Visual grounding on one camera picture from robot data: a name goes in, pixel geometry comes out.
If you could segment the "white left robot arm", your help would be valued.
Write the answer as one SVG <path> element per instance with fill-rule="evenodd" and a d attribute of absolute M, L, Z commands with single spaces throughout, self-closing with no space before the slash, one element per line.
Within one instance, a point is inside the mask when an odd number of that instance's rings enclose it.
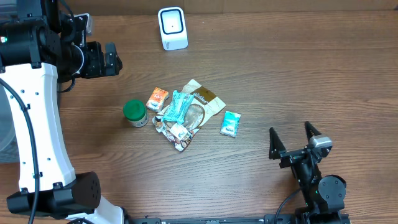
<path fill-rule="evenodd" d="M 110 42 L 87 42 L 91 17 L 65 1 L 1 2 L 1 85 L 11 108 L 20 161 L 11 213 L 69 223 L 127 223 L 101 194 L 95 172 L 70 162 L 58 111 L 59 84 L 116 76 L 123 67 Z"/>

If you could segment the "beige brown snack pouch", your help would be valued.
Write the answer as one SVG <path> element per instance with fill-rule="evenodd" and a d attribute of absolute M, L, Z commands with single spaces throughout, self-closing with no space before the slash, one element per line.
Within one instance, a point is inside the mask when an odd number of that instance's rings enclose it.
<path fill-rule="evenodd" d="M 182 93 L 192 95 L 193 100 L 187 108 L 181 124 L 164 119 L 169 105 L 152 118 L 156 131 L 163 134 L 180 152 L 186 150 L 203 125 L 226 106 L 218 96 L 194 79 L 182 88 Z"/>

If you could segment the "teal tissue pack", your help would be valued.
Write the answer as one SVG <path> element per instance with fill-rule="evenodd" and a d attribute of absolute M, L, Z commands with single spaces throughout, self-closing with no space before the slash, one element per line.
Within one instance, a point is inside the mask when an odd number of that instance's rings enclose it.
<path fill-rule="evenodd" d="M 241 115 L 239 113 L 226 111 L 221 124 L 220 133 L 235 138 L 238 132 L 240 118 Z"/>

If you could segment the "green lidded jar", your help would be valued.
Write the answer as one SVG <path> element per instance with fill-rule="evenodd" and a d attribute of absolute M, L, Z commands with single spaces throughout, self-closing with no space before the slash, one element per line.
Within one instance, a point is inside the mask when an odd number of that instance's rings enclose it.
<path fill-rule="evenodd" d="M 136 128 L 145 126 L 149 121 L 147 108 L 140 100 L 130 100 L 123 107 L 125 118 Z"/>

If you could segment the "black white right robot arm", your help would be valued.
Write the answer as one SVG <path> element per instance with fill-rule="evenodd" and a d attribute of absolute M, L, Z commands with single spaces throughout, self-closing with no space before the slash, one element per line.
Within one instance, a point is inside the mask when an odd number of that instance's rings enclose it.
<path fill-rule="evenodd" d="M 342 215 L 346 195 L 346 181 L 338 175 L 322 176 L 318 164 L 329 155 L 332 140 L 319 132 L 309 121 L 305 122 L 308 144 L 302 149 L 286 150 L 274 128 L 269 129 L 269 158 L 280 160 L 280 168 L 291 168 L 298 182 L 298 189 L 279 205 L 273 215 L 265 215 L 264 222 L 271 223 L 349 223 L 349 216 Z M 302 193 L 305 206 L 293 214 L 282 214 L 284 205 Z"/>

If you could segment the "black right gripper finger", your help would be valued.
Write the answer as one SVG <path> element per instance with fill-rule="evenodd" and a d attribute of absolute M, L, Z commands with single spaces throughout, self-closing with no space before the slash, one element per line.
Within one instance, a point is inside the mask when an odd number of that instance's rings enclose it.
<path fill-rule="evenodd" d="M 304 122 L 307 139 L 310 140 L 314 136 L 322 135 L 309 121 Z"/>
<path fill-rule="evenodd" d="M 269 159 L 280 159 L 281 154 L 286 152 L 286 148 L 280 140 L 277 132 L 274 128 L 269 129 L 270 137 L 270 148 L 269 148 Z"/>

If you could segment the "orange tissue pack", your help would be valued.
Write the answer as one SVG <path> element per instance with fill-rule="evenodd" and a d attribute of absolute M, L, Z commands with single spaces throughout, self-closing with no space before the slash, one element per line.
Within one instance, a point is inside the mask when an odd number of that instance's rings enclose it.
<path fill-rule="evenodd" d="M 146 107 L 152 111 L 160 112 L 163 109 L 164 102 L 169 98 L 169 92 L 161 88 L 155 87 L 150 98 L 146 103 Z"/>

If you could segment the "teal snack bar wrapper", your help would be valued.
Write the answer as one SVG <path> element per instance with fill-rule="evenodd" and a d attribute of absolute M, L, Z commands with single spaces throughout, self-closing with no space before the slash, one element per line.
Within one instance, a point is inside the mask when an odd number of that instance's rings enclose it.
<path fill-rule="evenodd" d="M 175 121 L 178 124 L 183 124 L 185 121 L 185 114 L 193 99 L 194 96 L 192 94 L 181 93 L 175 90 L 173 92 L 172 101 L 164 112 L 163 120 Z"/>

